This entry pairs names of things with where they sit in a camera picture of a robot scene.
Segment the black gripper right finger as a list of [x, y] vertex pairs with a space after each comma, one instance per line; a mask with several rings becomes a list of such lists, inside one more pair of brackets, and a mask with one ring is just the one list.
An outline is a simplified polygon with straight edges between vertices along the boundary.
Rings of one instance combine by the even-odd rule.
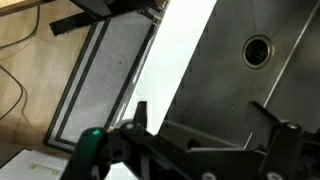
[[280, 121], [257, 102], [250, 101], [247, 105], [245, 127], [248, 132], [247, 149], [259, 146], [267, 148], [271, 142], [274, 127]]

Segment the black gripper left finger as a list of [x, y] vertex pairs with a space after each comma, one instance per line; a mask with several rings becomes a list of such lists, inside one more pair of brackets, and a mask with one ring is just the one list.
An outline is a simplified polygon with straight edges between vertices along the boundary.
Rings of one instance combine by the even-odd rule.
[[133, 122], [143, 128], [147, 127], [147, 102], [140, 101], [134, 114]]

